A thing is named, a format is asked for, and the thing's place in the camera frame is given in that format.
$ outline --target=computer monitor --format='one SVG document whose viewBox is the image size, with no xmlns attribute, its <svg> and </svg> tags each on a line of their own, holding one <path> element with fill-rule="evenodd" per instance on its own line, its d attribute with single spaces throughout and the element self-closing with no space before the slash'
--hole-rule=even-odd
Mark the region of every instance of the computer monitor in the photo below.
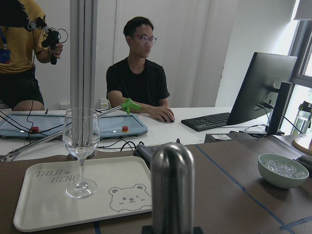
<svg viewBox="0 0 312 234">
<path fill-rule="evenodd" d="M 271 112 L 268 135 L 276 135 L 287 102 L 297 57 L 255 52 L 231 110 L 227 125 Z"/>
</svg>

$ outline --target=wooden coaster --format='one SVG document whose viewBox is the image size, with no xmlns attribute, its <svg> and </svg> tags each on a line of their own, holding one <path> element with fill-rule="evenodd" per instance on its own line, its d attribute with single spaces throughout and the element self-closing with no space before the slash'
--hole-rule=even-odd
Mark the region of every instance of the wooden coaster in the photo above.
<svg viewBox="0 0 312 234">
<path fill-rule="evenodd" d="M 292 141 L 293 146 L 307 154 L 312 155 L 312 138 L 309 136 L 297 137 Z"/>
</svg>

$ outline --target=hand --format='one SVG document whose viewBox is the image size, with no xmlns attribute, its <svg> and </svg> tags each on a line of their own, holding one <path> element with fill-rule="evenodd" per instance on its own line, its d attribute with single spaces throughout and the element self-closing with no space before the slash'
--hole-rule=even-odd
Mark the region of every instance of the hand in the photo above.
<svg viewBox="0 0 312 234">
<path fill-rule="evenodd" d="M 52 55 L 54 54 L 54 57 L 56 57 L 57 59 L 60 59 L 60 55 L 63 51 L 63 44 L 62 43 L 59 43 L 59 44 L 56 44 L 54 50 L 49 50 L 49 55 Z"/>
<path fill-rule="evenodd" d="M 148 114 L 151 117 L 157 118 L 161 122 L 165 122 L 164 119 L 167 120 L 168 123 L 170 123 L 170 120 L 175 119 L 175 115 L 172 110 L 165 106 L 158 106 L 158 107 L 151 107 L 150 110 L 148 111 Z"/>
</svg>

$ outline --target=glasses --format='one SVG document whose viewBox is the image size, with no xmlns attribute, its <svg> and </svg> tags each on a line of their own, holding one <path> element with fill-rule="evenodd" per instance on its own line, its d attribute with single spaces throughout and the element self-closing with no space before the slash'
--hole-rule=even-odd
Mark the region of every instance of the glasses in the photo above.
<svg viewBox="0 0 312 234">
<path fill-rule="evenodd" d="M 134 35 L 134 37 L 142 37 L 143 43 L 150 42 L 151 44 L 155 44 L 157 40 L 157 38 L 154 38 L 154 37 L 149 38 L 148 36 L 143 36 L 143 35 Z"/>
</svg>

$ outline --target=green clamp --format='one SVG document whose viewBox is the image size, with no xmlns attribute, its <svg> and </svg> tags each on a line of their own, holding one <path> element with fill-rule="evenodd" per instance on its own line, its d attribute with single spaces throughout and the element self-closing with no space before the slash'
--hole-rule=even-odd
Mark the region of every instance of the green clamp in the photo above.
<svg viewBox="0 0 312 234">
<path fill-rule="evenodd" d="M 130 108 L 140 110 L 142 107 L 140 105 L 137 105 L 131 101 L 130 98 L 127 98 L 127 100 L 121 104 L 122 108 L 127 112 L 127 114 L 130 114 Z"/>
</svg>

